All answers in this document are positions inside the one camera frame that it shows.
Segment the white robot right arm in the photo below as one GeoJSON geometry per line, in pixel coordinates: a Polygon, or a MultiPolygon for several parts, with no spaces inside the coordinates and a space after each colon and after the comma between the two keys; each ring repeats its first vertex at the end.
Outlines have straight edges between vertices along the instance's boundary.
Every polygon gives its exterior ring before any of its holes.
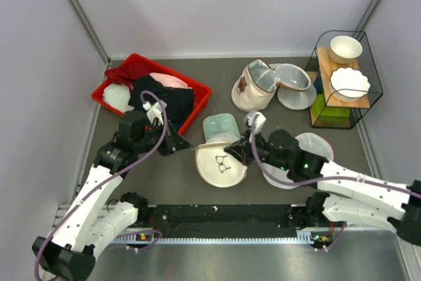
{"type": "Polygon", "coordinates": [[[386,182],[345,168],[305,151],[285,130],[268,139],[247,130],[225,152],[248,166],[256,162],[269,178],[266,165],[287,173],[285,186],[310,186],[317,192],[307,200],[307,218],[317,226],[325,222],[365,223],[396,233],[420,245],[420,181],[411,185],[386,182]]]}

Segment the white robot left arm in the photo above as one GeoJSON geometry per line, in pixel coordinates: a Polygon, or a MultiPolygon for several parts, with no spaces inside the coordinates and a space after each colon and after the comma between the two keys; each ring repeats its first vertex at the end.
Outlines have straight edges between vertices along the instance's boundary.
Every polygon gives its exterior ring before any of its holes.
{"type": "Polygon", "coordinates": [[[34,241],[36,280],[41,271],[54,280],[87,280],[100,254],[130,226],[141,226],[148,236],[157,235],[149,202],[137,193],[125,193],[103,218],[99,213],[129,171],[153,153],[168,156],[191,147],[166,111],[127,112],[112,139],[98,150],[85,183],[61,221],[34,241]]]}

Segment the white mesh bra laundry bag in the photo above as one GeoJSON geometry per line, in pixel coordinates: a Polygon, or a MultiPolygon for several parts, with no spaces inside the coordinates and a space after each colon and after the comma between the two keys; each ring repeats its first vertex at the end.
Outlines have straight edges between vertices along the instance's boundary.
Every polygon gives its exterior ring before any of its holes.
{"type": "Polygon", "coordinates": [[[206,183],[217,188],[229,188],[246,178],[247,167],[224,151],[237,140],[236,136],[219,134],[195,148],[197,170],[206,183]]]}

